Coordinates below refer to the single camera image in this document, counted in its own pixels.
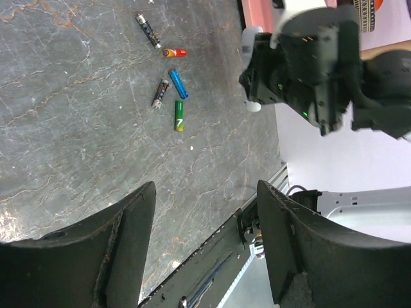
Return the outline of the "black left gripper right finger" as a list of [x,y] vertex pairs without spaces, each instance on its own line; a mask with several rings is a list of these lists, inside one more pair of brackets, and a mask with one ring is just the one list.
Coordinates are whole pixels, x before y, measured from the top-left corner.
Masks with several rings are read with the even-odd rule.
[[281,307],[409,307],[410,245],[343,227],[259,181],[272,298]]

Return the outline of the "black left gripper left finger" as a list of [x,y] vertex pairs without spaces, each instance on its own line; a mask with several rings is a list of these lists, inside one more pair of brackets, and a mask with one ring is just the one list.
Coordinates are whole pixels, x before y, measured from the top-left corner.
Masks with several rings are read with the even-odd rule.
[[155,204],[147,182],[38,240],[3,243],[1,306],[136,307]]

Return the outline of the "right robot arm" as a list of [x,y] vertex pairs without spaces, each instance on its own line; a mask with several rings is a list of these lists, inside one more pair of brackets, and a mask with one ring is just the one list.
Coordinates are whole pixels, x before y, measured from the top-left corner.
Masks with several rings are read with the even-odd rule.
[[250,26],[242,33],[239,82],[252,112],[285,103],[321,135],[342,127],[410,139],[410,52],[386,51],[360,58],[356,8],[320,1],[279,1],[274,33]]

